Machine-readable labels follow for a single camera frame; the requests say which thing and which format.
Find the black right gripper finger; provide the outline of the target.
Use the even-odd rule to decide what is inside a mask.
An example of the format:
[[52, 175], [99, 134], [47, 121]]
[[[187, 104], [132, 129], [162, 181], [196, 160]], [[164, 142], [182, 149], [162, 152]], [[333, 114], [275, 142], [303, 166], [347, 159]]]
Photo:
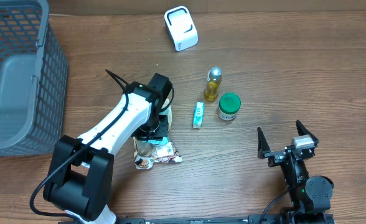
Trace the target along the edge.
[[314, 144], [317, 145], [319, 143], [319, 140], [315, 135], [313, 135], [310, 131], [308, 131], [305, 126], [300, 122], [300, 120], [296, 120], [296, 129], [299, 134], [299, 136], [305, 136], [309, 135], [312, 140], [314, 141]]
[[258, 152], [257, 157], [259, 159], [266, 158], [266, 154], [270, 153], [270, 147], [267, 143], [267, 140], [265, 138], [265, 135], [263, 134], [263, 131], [260, 127], [257, 128], [257, 135], [258, 135]]

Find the brown snack packet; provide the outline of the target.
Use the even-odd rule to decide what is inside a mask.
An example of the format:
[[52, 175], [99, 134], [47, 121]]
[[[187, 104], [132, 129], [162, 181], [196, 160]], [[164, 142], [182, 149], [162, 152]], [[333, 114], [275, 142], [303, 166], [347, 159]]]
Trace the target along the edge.
[[169, 142], [166, 145], [157, 146], [133, 138], [135, 149], [133, 156], [137, 169], [151, 169], [154, 164], [178, 164], [182, 162], [182, 156], [170, 137], [165, 138], [168, 138]]

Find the teal Kleenex tissue pack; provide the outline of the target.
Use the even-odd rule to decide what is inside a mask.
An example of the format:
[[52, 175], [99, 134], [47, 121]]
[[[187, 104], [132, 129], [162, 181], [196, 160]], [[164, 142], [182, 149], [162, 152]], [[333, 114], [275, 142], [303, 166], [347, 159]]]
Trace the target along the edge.
[[200, 129], [202, 127], [202, 123], [204, 120], [204, 110], [204, 102], [196, 102], [192, 123], [193, 128]]

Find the green lid white jar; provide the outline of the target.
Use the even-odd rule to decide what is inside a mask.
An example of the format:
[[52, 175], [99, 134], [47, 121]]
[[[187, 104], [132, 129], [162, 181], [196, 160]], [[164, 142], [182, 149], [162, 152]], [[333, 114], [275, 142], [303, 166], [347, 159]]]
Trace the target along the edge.
[[234, 120], [241, 107], [241, 99], [236, 93], [222, 95], [218, 103], [217, 115], [225, 121]]

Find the clear yellow liquid bottle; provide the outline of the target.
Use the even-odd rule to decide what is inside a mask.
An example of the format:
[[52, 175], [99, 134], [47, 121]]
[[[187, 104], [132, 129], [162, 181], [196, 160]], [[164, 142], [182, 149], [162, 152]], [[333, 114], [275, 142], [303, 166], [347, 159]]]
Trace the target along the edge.
[[220, 67], [212, 67], [207, 74], [207, 84], [204, 90], [204, 98], [207, 101], [215, 101], [218, 97], [218, 89], [222, 81]]

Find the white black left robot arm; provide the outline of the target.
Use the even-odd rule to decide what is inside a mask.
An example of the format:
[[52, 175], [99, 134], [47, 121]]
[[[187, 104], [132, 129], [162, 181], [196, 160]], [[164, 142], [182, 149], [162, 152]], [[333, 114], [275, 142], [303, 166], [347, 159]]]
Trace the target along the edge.
[[167, 136], [167, 116], [174, 96], [172, 82], [155, 73], [145, 85], [108, 75], [123, 91], [120, 102], [95, 127], [77, 138], [62, 136], [54, 146], [47, 177], [32, 193], [60, 209], [55, 217], [72, 223], [116, 223], [107, 203], [111, 193], [114, 158], [130, 138], [161, 140]]

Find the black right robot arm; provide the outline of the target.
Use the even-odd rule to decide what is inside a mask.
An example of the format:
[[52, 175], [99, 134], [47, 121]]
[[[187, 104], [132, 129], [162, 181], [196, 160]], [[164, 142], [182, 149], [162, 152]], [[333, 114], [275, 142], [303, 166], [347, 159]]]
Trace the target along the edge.
[[[257, 128], [258, 158], [267, 159], [269, 167], [280, 167], [287, 189], [270, 202], [259, 217], [259, 223], [333, 224], [331, 208], [333, 181], [322, 175], [310, 176], [305, 160], [315, 156], [319, 140], [299, 120], [296, 121], [298, 136], [280, 151], [271, 151], [261, 128]], [[272, 218], [266, 213], [286, 194], [291, 206], [284, 207]]]

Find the white barcode scanner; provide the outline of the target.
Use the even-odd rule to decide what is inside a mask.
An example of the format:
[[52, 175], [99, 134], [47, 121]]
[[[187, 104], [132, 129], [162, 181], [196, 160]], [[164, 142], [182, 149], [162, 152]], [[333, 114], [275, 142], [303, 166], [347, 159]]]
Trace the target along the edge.
[[195, 46], [199, 41], [192, 16], [185, 6], [177, 6], [164, 13], [168, 34], [177, 52]]

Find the grey plastic mesh basket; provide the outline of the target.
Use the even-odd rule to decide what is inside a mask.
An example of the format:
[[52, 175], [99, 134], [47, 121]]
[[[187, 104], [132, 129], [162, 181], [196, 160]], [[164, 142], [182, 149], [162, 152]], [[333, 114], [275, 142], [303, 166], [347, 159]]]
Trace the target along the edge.
[[52, 152], [63, 130], [67, 80], [47, 1], [0, 1], [0, 156]]

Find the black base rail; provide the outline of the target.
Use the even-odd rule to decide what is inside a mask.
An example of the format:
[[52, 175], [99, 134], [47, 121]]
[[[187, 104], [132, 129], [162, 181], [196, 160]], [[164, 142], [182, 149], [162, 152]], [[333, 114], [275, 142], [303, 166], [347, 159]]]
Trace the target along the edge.
[[280, 215], [265, 215], [260, 221], [261, 215], [249, 215], [247, 217], [223, 217], [223, 218], [118, 218], [116, 224], [280, 224], [288, 223]]

